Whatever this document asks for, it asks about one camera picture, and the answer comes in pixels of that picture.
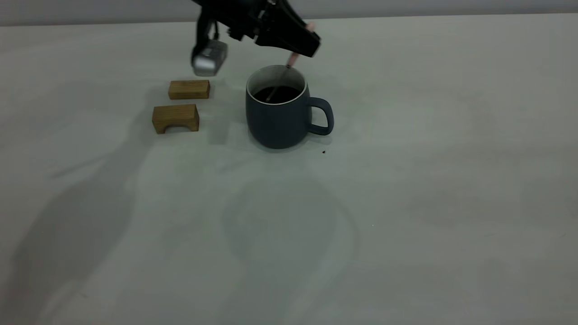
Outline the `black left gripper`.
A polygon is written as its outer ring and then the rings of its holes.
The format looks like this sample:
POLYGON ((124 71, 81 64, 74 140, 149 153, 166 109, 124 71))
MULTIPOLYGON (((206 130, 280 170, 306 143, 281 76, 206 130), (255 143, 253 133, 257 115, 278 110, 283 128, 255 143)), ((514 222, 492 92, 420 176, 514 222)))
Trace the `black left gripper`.
POLYGON ((230 37, 255 39, 258 46, 276 47, 306 57, 314 57, 321 45, 320 37, 289 2, 278 0, 195 0, 201 8, 196 23, 196 41, 210 40, 215 23, 229 28, 230 37))

